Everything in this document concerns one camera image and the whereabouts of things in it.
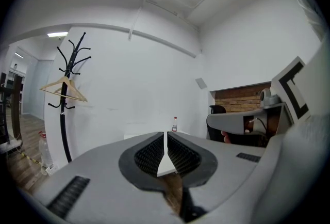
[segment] black marking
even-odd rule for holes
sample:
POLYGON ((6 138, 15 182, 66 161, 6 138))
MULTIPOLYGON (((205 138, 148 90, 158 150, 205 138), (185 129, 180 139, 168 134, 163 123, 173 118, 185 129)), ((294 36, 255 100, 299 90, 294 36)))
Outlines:
POLYGON ((258 163, 261 159, 260 156, 256 156, 256 155, 252 155, 252 154, 247 154, 247 153, 239 153, 236 155, 236 157, 238 158, 242 158, 242 159, 245 159, 245 160, 248 160, 248 161, 251 161, 251 162, 254 162, 254 163, 258 163))
POLYGON ((299 107, 297 99, 295 98, 293 92, 291 91, 287 83, 289 80, 291 80, 294 83, 293 78, 297 73, 300 72, 300 70, 303 67, 304 66, 302 65, 302 63, 298 62, 286 75, 284 75, 280 80, 278 80, 279 83, 282 85, 285 93, 288 95, 288 98, 291 101, 294 112, 297 115, 298 119, 300 119, 303 115, 305 115, 308 112, 308 107, 306 104, 304 104, 301 108, 299 107))

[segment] wooden floor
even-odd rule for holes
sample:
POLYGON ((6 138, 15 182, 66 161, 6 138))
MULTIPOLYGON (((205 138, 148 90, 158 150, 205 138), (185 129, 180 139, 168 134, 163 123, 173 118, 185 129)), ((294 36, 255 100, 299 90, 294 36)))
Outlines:
MULTIPOLYGON (((7 108, 8 133, 12 138, 11 112, 7 108)), ((45 131, 44 121, 32 115, 20 116, 21 134, 23 146, 21 151, 37 161, 41 161, 39 152, 39 132, 45 131)), ((18 151, 7 155, 9 172, 17 186, 33 194, 49 176, 41 173, 40 165, 23 157, 18 151)))

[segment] ceiling light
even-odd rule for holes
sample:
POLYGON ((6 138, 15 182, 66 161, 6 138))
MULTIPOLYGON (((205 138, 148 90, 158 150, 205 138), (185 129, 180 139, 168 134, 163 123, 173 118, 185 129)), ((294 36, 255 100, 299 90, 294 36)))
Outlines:
POLYGON ((23 58, 23 56, 22 55, 19 55, 18 53, 15 53, 17 56, 19 56, 19 57, 21 57, 21 58, 23 58))
POLYGON ((68 35, 67 32, 56 32, 56 33, 48 33, 48 37, 60 37, 68 35))

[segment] wooden hanger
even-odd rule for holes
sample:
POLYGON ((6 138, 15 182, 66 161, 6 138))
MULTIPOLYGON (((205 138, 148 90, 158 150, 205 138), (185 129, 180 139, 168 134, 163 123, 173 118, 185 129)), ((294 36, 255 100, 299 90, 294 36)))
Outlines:
MULTIPOLYGON (((84 95, 82 93, 80 93, 80 91, 76 88, 76 85, 74 83, 73 80, 69 80, 70 81, 70 85, 73 87, 73 89, 75 89, 75 91, 80 95, 81 99, 85 102, 87 102, 87 99, 84 97, 84 95)), ((60 87, 59 89, 55 90, 54 93, 58 93, 58 91, 60 91, 62 89, 62 87, 60 87)))
POLYGON ((59 95, 61 97, 65 97, 65 98, 75 99, 75 100, 79 100, 79 101, 87 101, 87 99, 75 87, 74 81, 70 82, 69 78, 67 78, 66 76, 62 77, 61 79, 59 79, 58 81, 56 81, 54 83, 50 83, 48 85, 45 85, 45 86, 41 87, 40 90, 45 91, 45 92, 48 92, 48 93, 51 93, 51 94, 59 95), (57 89, 54 92, 50 92, 50 91, 47 91, 46 90, 47 87, 58 85, 58 84, 61 84, 61 83, 66 83, 66 85, 68 86, 69 90, 72 91, 73 94, 76 97, 71 97, 69 95, 61 95, 60 93, 58 93, 58 91, 61 90, 61 88, 60 89, 57 89))

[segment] brick wall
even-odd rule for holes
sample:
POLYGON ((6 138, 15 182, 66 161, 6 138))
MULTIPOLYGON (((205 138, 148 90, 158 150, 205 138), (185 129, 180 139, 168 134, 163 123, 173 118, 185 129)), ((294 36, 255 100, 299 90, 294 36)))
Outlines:
POLYGON ((222 105, 227 113, 255 110, 260 107, 260 93, 270 88, 271 82, 216 92, 216 105, 222 105))

